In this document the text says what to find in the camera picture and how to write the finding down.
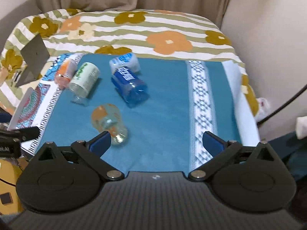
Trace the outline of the clear cup orange print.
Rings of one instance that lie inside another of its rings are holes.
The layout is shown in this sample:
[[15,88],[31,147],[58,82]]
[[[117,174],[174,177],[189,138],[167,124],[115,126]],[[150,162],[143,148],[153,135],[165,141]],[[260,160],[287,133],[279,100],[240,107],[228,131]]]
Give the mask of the clear cup orange print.
[[120,145],[127,139],[127,128],[122,121],[120,110],[114,104],[99,105],[93,110],[91,119],[93,127],[99,132],[110,133],[112,145]]

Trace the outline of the blue plastic cup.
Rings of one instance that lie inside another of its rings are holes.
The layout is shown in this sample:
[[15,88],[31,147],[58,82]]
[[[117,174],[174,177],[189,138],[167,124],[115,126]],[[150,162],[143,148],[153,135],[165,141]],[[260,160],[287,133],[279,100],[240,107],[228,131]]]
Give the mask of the blue plastic cup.
[[118,94],[130,108],[138,106],[149,98],[147,84],[129,67],[123,66],[116,69],[111,81]]

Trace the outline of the orange label plastic cup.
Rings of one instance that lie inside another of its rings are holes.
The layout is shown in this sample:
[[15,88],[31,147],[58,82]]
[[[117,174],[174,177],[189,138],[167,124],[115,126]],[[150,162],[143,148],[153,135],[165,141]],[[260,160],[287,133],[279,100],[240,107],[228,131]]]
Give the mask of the orange label plastic cup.
[[68,87],[71,79],[73,78],[75,71],[77,70],[77,64],[72,59],[67,59],[63,62],[61,67],[55,74],[54,81],[60,89]]

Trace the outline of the white cup blue label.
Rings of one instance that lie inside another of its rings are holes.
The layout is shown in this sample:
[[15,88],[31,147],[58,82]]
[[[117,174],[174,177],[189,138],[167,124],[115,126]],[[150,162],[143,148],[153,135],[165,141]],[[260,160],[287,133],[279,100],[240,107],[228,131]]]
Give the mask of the white cup blue label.
[[109,61],[111,73],[113,74],[119,67],[128,67],[132,72],[140,71],[140,64],[134,53],[126,53]]

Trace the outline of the white plastic bag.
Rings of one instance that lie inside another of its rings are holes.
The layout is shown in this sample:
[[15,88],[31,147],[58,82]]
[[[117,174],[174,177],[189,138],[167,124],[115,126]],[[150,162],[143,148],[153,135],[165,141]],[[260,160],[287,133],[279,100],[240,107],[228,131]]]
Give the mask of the white plastic bag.
[[259,122],[270,114],[270,104],[265,98],[257,98],[257,102],[259,109],[254,118]]

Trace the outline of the teal patterned cloth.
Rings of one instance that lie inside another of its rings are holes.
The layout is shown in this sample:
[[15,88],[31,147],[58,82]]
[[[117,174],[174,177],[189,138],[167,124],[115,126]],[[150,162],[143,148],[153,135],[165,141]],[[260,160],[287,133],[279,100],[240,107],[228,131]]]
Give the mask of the teal patterned cloth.
[[[90,62],[100,70],[85,104],[72,102],[72,92],[54,82],[67,59],[78,65]],[[130,108],[111,82],[111,56],[66,53],[58,56],[21,107],[17,128],[38,126],[38,139],[22,150],[38,152],[46,141],[58,146],[89,140],[98,134],[91,115],[99,105],[118,107],[127,128],[127,140],[112,146],[103,160],[122,172],[189,172],[213,157],[202,144],[210,131],[224,140],[256,146],[260,140],[256,121],[241,91],[240,67],[233,61],[185,61],[141,58],[140,78],[149,98]]]

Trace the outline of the white cloth item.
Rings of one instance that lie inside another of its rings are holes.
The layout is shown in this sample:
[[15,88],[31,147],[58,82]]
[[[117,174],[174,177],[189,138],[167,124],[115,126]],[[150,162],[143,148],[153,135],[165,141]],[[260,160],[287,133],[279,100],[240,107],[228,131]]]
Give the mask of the white cloth item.
[[297,118],[295,133],[299,140],[307,137],[307,116]]

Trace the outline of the grey open laptop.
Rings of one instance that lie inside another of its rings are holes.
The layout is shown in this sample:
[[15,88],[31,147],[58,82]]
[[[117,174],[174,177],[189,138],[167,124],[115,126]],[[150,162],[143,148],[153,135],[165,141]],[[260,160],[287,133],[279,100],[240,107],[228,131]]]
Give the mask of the grey open laptop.
[[40,34],[37,34],[21,49],[21,56],[26,63],[26,67],[24,71],[18,72],[15,77],[16,87],[38,80],[44,65],[50,58]]

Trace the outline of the grey headboard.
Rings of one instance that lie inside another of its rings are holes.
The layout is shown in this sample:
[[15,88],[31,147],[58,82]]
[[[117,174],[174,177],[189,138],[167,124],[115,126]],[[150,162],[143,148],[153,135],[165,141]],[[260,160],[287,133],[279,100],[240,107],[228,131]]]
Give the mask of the grey headboard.
[[42,11],[37,7],[34,0],[27,0],[26,2],[19,5],[17,8],[13,9],[9,14],[7,14],[0,21],[0,47],[1,51],[4,49],[5,42],[9,37],[10,33],[25,17],[41,14]]

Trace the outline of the floral striped duvet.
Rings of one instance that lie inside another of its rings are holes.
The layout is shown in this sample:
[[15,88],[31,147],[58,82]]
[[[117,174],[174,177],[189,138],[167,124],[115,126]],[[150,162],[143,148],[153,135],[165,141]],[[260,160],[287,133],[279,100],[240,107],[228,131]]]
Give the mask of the floral striped duvet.
[[26,68],[21,50],[37,35],[42,37],[50,61],[63,53],[129,52],[167,60],[233,60],[240,67],[241,88],[251,111],[253,115],[259,112],[245,64],[230,39],[209,19],[166,10],[83,12],[70,8],[25,17],[9,30],[1,48],[1,108],[9,113],[27,90],[27,86],[16,87],[14,79]]

